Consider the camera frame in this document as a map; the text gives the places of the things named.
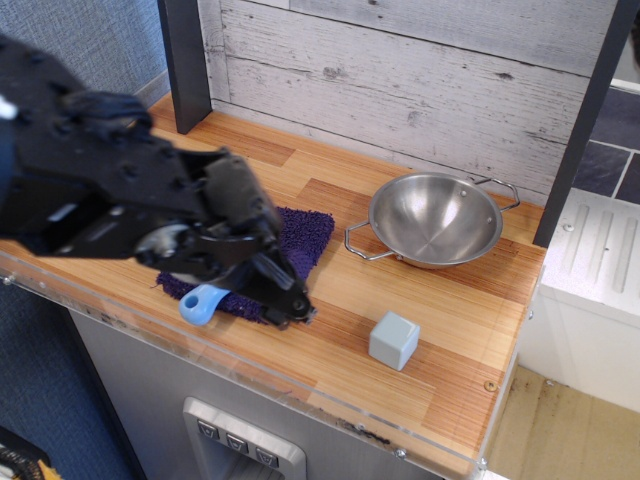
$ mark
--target wooden countertop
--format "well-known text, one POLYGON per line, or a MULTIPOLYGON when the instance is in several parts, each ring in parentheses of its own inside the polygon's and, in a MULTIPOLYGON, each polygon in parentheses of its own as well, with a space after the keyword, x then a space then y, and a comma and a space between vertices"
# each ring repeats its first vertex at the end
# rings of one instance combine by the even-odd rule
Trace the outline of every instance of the wooden countertop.
MULTIPOLYGON (((542 266, 545 250, 531 244, 542 209, 523 204, 505 212, 498 244, 462 266, 367 262, 345 249, 344 230, 366 220, 371 196, 408 169, 217 113, 181 136, 169 98, 152 114, 156 135, 179 147, 225 145, 247 157, 277 205, 333 215, 336 230, 308 281, 319 310, 314 322, 279 331, 217 313, 193 327, 180 318, 177 301, 156 288, 157 272, 133 261, 34 258, 1 242, 0 270, 191 361, 226 369, 294 408, 335 417, 347 430, 355 425, 367 441, 405 448, 433 471, 466 477, 464 457, 483 453, 542 266), (421 326, 418 348, 401 372, 367 353, 369 333, 388 310, 421 326)), ((352 243, 371 253, 386 250, 369 229, 354 233, 352 243)))

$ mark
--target blue handle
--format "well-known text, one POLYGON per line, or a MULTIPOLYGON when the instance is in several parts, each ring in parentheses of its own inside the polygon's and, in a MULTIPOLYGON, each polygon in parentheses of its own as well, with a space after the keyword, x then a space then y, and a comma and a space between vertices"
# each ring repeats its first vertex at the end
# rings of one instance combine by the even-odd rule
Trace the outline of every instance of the blue handle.
POLYGON ((205 325, 211 320, 220 300, 228 293, 229 290, 213 285, 200 285, 182 297, 178 310, 182 318, 192 325, 205 325))

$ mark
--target metal pot handle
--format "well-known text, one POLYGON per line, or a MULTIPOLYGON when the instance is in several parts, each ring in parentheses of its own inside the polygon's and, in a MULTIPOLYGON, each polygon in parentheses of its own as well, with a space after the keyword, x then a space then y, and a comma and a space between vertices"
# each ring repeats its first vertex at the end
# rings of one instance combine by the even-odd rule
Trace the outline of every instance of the metal pot handle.
POLYGON ((380 253, 378 255, 367 255, 366 253, 363 253, 353 248, 349 243, 349 232, 357 228, 364 227, 365 225, 369 225, 369 220, 366 220, 362 223, 358 223, 357 225, 352 225, 350 227, 347 227, 347 229, 344 231, 344 246, 347 247, 347 250, 349 250, 351 253, 355 253, 356 255, 364 258, 365 260, 378 260, 379 258, 388 257, 389 255, 394 255, 396 253, 393 250, 389 250, 386 253, 380 253))
POLYGON ((495 182, 499 185, 503 185, 505 187, 509 187, 511 189, 511 191, 513 192, 513 198, 515 200, 514 203, 512 203, 511 205, 507 205, 504 208, 500 209, 500 212, 506 212, 507 210, 511 210, 512 208, 516 208, 518 205, 520 205, 520 196, 518 195, 518 190, 516 190, 516 187, 514 187, 513 185, 511 185, 510 183, 507 182, 503 182, 502 180, 498 180, 497 178, 484 178, 482 180, 478 180, 477 182, 475 182, 475 185, 481 185, 483 183, 487 183, 487 182, 495 182))

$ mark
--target beige floor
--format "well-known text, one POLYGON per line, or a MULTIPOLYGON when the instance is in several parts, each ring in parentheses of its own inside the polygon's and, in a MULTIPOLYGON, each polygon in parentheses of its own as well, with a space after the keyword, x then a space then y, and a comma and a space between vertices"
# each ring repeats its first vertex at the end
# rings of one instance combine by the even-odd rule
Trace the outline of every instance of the beige floor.
POLYGON ((638 480, 640 414, 518 367, 487 458, 509 480, 638 480))

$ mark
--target dark blue tile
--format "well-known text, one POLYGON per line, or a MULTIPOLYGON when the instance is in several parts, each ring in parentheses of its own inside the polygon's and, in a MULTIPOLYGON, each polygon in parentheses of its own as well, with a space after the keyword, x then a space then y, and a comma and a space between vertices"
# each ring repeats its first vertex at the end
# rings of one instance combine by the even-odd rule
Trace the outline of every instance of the dark blue tile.
POLYGON ((631 159, 616 198, 640 205, 640 153, 631 159))
POLYGON ((628 159, 629 152, 626 150, 589 142, 573 179, 573 186, 610 197, 628 159))
POLYGON ((640 95, 610 88, 591 140, 640 150, 640 95))

